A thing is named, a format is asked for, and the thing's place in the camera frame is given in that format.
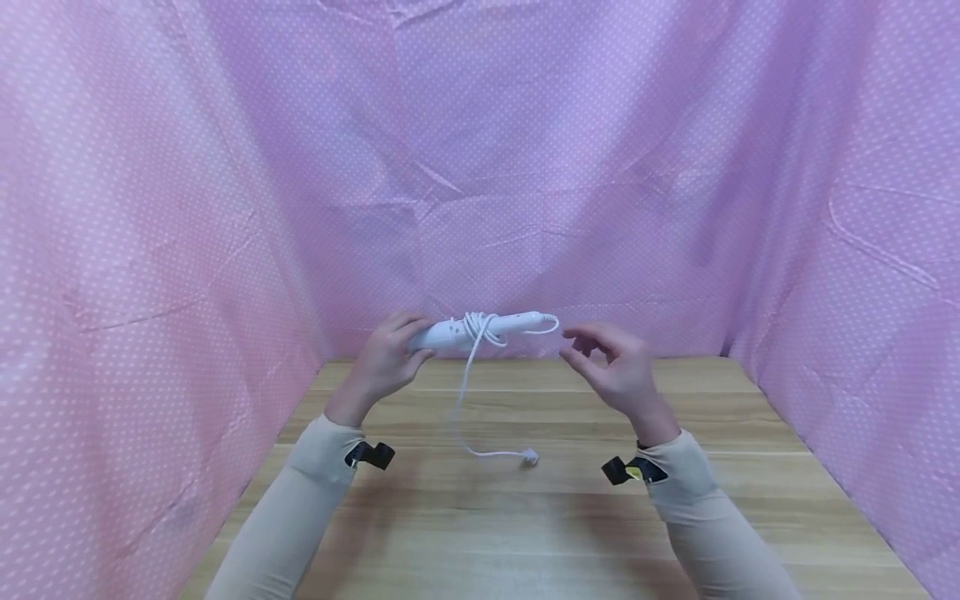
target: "arm sleeve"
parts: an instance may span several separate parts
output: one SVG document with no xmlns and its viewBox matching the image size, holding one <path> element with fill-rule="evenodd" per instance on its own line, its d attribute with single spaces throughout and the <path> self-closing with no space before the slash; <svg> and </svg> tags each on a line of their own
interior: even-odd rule
<svg viewBox="0 0 960 600">
<path fill-rule="evenodd" d="M 321 416 L 311 422 L 280 474 L 230 545 L 207 600 L 289 600 L 356 470 L 344 458 L 363 431 Z"/>
<path fill-rule="evenodd" d="M 801 598 L 777 556 L 720 490 L 707 455 L 689 432 L 637 456 L 667 474 L 647 489 L 677 559 L 702 598 Z"/>
</svg>

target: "polka dot fabric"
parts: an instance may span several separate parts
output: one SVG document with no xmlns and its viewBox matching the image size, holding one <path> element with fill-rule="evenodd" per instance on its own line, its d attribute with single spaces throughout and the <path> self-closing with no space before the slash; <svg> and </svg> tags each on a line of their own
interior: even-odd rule
<svg viewBox="0 0 960 600">
<path fill-rule="evenodd" d="M 949 0 L 0 4 L 0 597 L 176 597 L 399 306 L 733 356 L 960 596 L 958 40 Z"/>
</svg>

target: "wooden tabletop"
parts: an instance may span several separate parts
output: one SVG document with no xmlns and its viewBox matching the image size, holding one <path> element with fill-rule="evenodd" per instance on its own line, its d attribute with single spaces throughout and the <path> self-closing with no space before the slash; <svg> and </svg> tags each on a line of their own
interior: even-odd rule
<svg viewBox="0 0 960 600">
<path fill-rule="evenodd" d="M 532 446 L 540 463 L 477 459 L 450 430 L 463 363 L 431 361 L 365 423 L 396 450 L 361 467 L 298 598 L 693 598 L 640 484 L 600 466 L 633 455 L 629 423 L 552 361 L 474 365 L 462 424 L 476 449 Z M 324 367 L 181 598 L 229 542 L 349 364 Z M 658 386 L 718 479 L 806 598 L 926 598 L 923 589 L 736 363 L 659 361 Z"/>
</svg>

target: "wrist clip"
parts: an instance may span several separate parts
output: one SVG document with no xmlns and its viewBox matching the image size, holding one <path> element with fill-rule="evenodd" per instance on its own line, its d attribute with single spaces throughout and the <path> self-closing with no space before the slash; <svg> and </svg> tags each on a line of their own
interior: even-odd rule
<svg viewBox="0 0 960 600">
<path fill-rule="evenodd" d="M 382 442 L 378 443 L 376 447 L 366 442 L 361 442 L 344 457 L 344 462 L 347 463 L 347 466 L 350 468 L 356 468 L 357 463 L 370 463 L 380 470 L 387 470 L 387 467 L 390 466 L 390 461 L 394 460 L 395 454 L 396 452 L 393 448 Z"/>
<path fill-rule="evenodd" d="M 623 464 L 623 460 L 621 460 L 619 456 L 614 456 L 601 468 L 603 469 L 603 474 L 607 475 L 607 479 L 610 480 L 611 485 L 615 486 L 626 483 L 631 479 L 642 481 L 646 484 L 657 483 L 658 481 L 663 481 L 668 476 L 662 468 L 654 465 L 642 456 L 635 456 L 626 465 Z"/>
</svg>

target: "white cable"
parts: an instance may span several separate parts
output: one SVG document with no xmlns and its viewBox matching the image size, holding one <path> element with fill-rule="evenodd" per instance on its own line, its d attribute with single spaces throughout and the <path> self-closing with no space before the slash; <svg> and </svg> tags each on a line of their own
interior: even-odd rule
<svg viewBox="0 0 960 600">
<path fill-rule="evenodd" d="M 467 381 L 470 376 L 470 367 L 473 365 L 473 358 L 476 356 L 477 350 L 480 348 L 480 342 L 487 340 L 498 348 L 505 348 L 507 346 L 506 340 L 488 331 L 490 321 L 497 316 L 498 315 L 487 315 L 484 313 L 467 313 L 464 315 L 464 325 L 467 329 L 468 335 L 473 339 L 473 348 L 470 350 L 470 355 L 467 358 L 467 365 L 464 367 L 464 380 L 460 384 L 460 394 L 457 396 L 457 404 L 454 406 L 453 412 L 450 414 L 450 423 L 453 425 L 453 432 L 457 436 L 457 441 L 460 442 L 460 445 L 464 448 L 464 450 L 473 456 L 479 456 L 481 458 L 487 456 L 519 456 L 523 459 L 524 463 L 535 465 L 540 459 L 540 456 L 534 451 L 533 448 L 527 448 L 522 452 L 514 452 L 512 450 L 477 452 L 467 444 L 467 441 L 464 440 L 464 435 L 460 430 L 460 411 L 464 403 L 464 396 L 467 393 Z M 544 333 L 552 333 L 556 331 L 558 327 L 560 327 L 560 320 L 554 315 L 543 314 L 542 316 L 545 321 L 552 321 L 553 326 L 549 329 L 543 329 L 539 331 L 523 331 L 522 333 L 526 335 L 542 335 Z"/>
</svg>

